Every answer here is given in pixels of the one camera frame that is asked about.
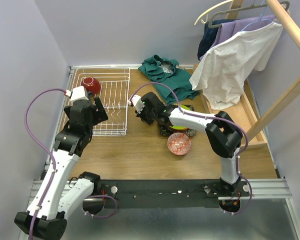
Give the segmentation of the black square floral plate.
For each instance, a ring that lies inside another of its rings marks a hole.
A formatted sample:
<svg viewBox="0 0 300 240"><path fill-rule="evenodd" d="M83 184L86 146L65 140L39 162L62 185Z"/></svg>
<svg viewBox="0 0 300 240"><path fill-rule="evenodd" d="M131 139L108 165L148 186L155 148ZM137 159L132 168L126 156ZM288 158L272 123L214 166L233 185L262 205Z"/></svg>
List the black square floral plate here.
<svg viewBox="0 0 300 240"><path fill-rule="evenodd" d="M182 134L187 135L188 137L194 137L197 135L197 131L190 129L190 128L188 128L188 130L186 130L184 132L173 132L168 127L169 126L159 125L159 131L162 136L169 137L170 135L172 135L174 133L182 133Z"/></svg>

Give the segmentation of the green round plate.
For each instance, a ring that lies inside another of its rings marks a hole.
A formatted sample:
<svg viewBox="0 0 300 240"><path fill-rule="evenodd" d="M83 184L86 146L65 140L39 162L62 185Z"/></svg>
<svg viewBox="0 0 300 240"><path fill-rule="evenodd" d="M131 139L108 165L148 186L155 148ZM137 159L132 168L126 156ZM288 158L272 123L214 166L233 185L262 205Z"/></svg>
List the green round plate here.
<svg viewBox="0 0 300 240"><path fill-rule="evenodd" d="M185 109L185 110L191 110L190 108L190 105L180 105L182 109ZM186 130L188 130L187 127L184 127L184 126L176 126L176 125L172 125L172 126L169 126L168 127L171 131L173 132L184 132Z"/></svg>

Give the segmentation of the red bowl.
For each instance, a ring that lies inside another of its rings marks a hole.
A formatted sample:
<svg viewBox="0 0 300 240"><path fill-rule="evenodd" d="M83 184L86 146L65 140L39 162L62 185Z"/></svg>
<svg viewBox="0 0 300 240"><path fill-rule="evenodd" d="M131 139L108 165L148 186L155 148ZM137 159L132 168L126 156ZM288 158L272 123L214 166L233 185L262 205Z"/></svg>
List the red bowl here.
<svg viewBox="0 0 300 240"><path fill-rule="evenodd" d="M97 95L101 91L101 84L99 81L91 76L84 77L81 81L81 85L86 89L86 91L92 95Z"/></svg>

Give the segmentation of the blue white patterned bowl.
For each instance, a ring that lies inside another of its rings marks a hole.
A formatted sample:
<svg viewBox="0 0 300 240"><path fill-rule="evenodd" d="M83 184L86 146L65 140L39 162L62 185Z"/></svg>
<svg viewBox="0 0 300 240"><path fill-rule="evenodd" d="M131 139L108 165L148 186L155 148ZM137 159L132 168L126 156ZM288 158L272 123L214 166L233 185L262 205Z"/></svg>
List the blue white patterned bowl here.
<svg viewBox="0 0 300 240"><path fill-rule="evenodd" d="M183 156L191 149L191 139L184 133L173 133L167 140L167 147L173 154Z"/></svg>

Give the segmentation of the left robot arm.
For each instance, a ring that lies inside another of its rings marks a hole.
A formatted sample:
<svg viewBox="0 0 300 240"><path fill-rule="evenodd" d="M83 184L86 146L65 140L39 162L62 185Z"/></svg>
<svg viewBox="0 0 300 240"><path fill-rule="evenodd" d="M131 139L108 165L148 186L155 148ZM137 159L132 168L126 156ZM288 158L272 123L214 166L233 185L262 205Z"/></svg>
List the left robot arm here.
<svg viewBox="0 0 300 240"><path fill-rule="evenodd" d="M76 100L64 112L69 120L55 137L50 153L52 162L39 191L27 210L15 217L15 224L30 239L61 239L69 216L85 197L94 198L101 190L100 176L84 172L79 177L79 185L62 194L72 169L92 139L93 127L108 120L106 111L99 97L95 97L92 101Z"/></svg>

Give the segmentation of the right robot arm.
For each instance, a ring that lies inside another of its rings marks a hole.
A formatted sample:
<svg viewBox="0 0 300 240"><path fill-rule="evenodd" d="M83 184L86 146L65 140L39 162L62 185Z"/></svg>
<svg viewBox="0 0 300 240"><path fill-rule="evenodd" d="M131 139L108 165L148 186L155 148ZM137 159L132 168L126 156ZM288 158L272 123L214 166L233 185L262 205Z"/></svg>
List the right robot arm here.
<svg viewBox="0 0 300 240"><path fill-rule="evenodd" d="M136 116L149 125L156 121L164 126L182 126L205 133L221 161L221 177L216 190L226 196L237 192L241 180L238 154L243 135L226 112L204 114L173 104L165 105L153 92L134 95L128 105L134 107Z"/></svg>

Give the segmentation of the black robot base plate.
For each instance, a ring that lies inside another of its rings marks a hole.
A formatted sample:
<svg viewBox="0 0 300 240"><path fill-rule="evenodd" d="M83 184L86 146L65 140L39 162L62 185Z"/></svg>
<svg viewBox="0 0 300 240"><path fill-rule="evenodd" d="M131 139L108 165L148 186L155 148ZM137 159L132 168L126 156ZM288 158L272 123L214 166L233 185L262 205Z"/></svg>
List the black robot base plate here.
<svg viewBox="0 0 300 240"><path fill-rule="evenodd" d="M234 191L221 188L219 179L105 180L100 179L88 196L105 193L120 209L218 208L222 199L249 197L241 181Z"/></svg>

